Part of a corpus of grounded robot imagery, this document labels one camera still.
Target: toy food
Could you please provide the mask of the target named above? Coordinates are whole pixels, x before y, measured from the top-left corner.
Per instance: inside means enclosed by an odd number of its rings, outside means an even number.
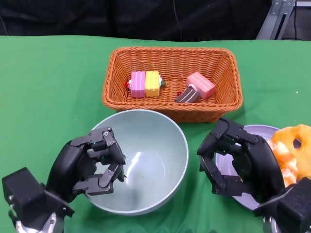
[[[143,98],[145,97],[145,76],[146,72],[137,71],[132,72],[131,79],[131,93],[134,98]]]
[[[196,87],[204,100],[215,93],[215,85],[199,72],[195,72],[187,77],[187,86],[190,84]]]
[[[175,99],[177,103],[195,103],[199,101],[200,93],[193,88],[188,87],[183,93]]]
[[[301,141],[300,148],[294,147],[294,141]],[[303,177],[311,179],[311,127],[298,125],[275,132],[268,141],[281,168],[285,186]]]
[[[159,71],[146,71],[146,97],[160,95],[161,81],[159,82]]]
[[[125,82],[125,86],[131,90],[134,98],[159,96],[160,87],[165,85],[159,71],[133,71],[131,80]]]

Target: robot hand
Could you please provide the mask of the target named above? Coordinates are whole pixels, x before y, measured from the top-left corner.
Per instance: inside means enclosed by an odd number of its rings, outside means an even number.
[[[95,174],[96,163],[109,165]],[[57,156],[47,185],[39,184],[27,168],[2,179],[4,197],[16,212],[9,216],[19,233],[62,233],[65,216],[77,195],[109,194],[113,182],[124,181],[123,155],[111,127],[92,130],[69,141]]]
[[[232,165],[239,176],[222,175],[212,160],[214,153],[231,154]],[[200,171],[210,180],[212,193],[251,194],[261,203],[255,215],[272,217],[282,233],[305,233],[309,229],[311,180],[304,178],[286,189],[281,169],[263,137],[248,133],[241,124],[221,118],[197,154]]]

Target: green table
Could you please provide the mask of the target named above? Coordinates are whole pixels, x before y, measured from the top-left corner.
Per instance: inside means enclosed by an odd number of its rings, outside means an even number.
[[[115,113],[103,106],[101,92],[109,55],[122,46],[227,48],[236,55],[244,95],[242,108],[228,117],[280,128],[311,125],[310,42],[0,37],[0,177],[26,166],[45,183],[62,146]],[[261,233],[260,217],[232,198],[213,195],[207,177],[198,172],[196,150],[213,126],[180,124],[189,144],[189,167],[174,198],[158,211],[116,216],[79,196],[71,203],[76,213],[66,218],[65,232]],[[0,208],[0,232],[15,232],[3,195]]]

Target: orange wicker basket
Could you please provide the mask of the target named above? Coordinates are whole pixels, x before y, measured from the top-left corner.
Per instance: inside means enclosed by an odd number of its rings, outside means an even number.
[[[166,82],[159,97],[132,98],[125,87],[132,71],[158,70]],[[199,71],[216,85],[207,100],[174,102],[187,88],[186,78]],[[218,48],[125,47],[112,52],[102,93],[103,103],[119,111],[149,109],[176,122],[214,122],[243,102],[240,75],[232,52]]]

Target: basket rim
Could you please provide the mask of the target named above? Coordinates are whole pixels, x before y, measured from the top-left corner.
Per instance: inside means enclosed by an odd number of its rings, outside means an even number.
[[[120,52],[127,52],[129,50],[144,50],[144,51],[150,51],[150,50],[201,50],[203,51],[216,51],[216,52],[225,52],[227,55],[229,55],[231,64],[233,65],[233,68],[235,70],[234,74],[234,80],[235,80],[235,101],[226,103],[226,104],[214,104],[214,103],[176,103],[176,102],[164,102],[159,101],[157,103],[146,103],[141,102],[139,99],[137,99],[137,102],[124,102],[124,101],[114,101],[109,96],[109,86],[111,85],[110,79],[113,77],[112,70],[113,65],[115,63],[115,60]],[[104,81],[103,86],[103,92],[102,92],[102,102],[109,108],[117,109],[117,110],[127,110],[127,109],[141,109],[146,108],[150,110],[174,110],[177,111],[175,108],[177,106],[183,107],[183,109],[178,111],[233,111],[237,110],[242,106],[243,103],[243,96],[242,96],[242,88],[241,88],[241,79],[240,74],[237,70],[237,61],[233,54],[228,49],[224,48],[206,48],[206,47],[145,47],[145,46],[133,46],[133,47],[120,47],[115,50],[110,55],[109,64],[107,66],[107,72],[106,77]]]

